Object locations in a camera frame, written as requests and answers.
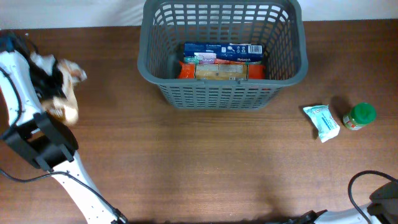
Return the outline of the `green white wipes packet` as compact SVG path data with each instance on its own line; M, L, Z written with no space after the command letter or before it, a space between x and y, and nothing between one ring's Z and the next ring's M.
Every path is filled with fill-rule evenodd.
M318 129L318 136L322 143L339 134L340 126L334 120L328 105L306 106L303 112Z

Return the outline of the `blue tissue pack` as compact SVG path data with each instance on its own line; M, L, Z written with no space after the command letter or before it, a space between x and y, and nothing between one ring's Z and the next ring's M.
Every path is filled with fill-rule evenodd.
M261 45L186 42L183 62L192 64L259 64L264 58Z

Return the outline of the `brown bread bag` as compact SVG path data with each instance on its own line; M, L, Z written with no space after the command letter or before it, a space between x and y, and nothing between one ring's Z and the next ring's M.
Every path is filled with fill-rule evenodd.
M74 88L87 79L85 71L75 62L61 59L57 68L63 75L62 93L65 96L53 96L49 100L41 100L43 109L67 126L78 121L78 103Z

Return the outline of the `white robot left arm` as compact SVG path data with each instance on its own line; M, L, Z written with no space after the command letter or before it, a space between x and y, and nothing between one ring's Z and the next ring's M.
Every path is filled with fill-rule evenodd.
M26 37L1 31L1 94L9 125L1 140L45 171L43 178L53 177L87 223L127 223L86 172L69 128L78 121L74 88L86 78L77 63L40 55Z

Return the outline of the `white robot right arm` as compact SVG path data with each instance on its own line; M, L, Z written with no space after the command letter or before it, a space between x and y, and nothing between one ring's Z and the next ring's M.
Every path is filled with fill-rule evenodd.
M375 224L397 224L397 183L389 182L375 190L370 196L370 203L359 206L359 209ZM352 208L340 212L322 211L307 212L299 218L284 223L314 224L366 224L368 221L357 209Z

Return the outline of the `grey plastic basket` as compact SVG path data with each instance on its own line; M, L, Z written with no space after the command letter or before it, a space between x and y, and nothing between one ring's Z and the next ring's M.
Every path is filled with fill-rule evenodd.
M186 42L258 45L265 77L181 79ZM305 78L305 43L302 9L296 0L148 0L143 8L137 67L177 108L254 110Z

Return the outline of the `green lid jar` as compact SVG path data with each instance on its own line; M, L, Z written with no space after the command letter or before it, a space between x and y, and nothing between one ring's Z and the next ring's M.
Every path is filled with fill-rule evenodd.
M343 124L346 128L357 131L372 123L376 116L377 113L373 105L359 103L343 116Z

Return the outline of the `orange pasta packet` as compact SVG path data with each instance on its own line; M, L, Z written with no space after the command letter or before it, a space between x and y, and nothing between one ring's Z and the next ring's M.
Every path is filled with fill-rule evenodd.
M180 63L179 79L197 80L264 80L265 66L244 64Z

